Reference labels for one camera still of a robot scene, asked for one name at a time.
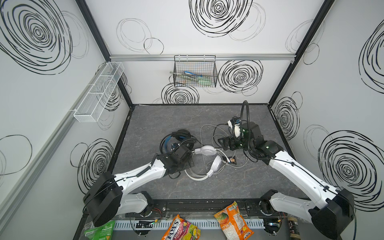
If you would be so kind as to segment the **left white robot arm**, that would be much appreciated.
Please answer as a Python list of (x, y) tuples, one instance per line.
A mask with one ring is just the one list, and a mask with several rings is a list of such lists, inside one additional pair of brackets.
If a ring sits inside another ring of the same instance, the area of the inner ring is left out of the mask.
[(115, 175), (109, 171), (101, 174), (83, 198), (94, 226), (100, 227), (116, 215), (150, 215), (152, 198), (145, 191), (133, 191), (151, 181), (193, 167), (192, 156), (193, 151), (181, 145), (169, 153), (155, 154), (149, 163), (134, 170)]

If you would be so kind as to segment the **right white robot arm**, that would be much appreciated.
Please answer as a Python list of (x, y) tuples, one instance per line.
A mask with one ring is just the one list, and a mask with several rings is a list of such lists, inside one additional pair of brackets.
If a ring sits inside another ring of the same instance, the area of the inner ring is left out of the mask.
[(341, 239), (350, 223), (357, 223), (355, 199), (346, 189), (338, 190), (318, 178), (274, 141), (266, 141), (260, 127), (238, 118), (228, 121), (231, 136), (218, 139), (223, 150), (243, 150), (252, 162), (262, 161), (283, 174), (308, 197), (307, 200), (270, 190), (260, 200), (266, 215), (285, 212), (310, 222), (325, 237)]

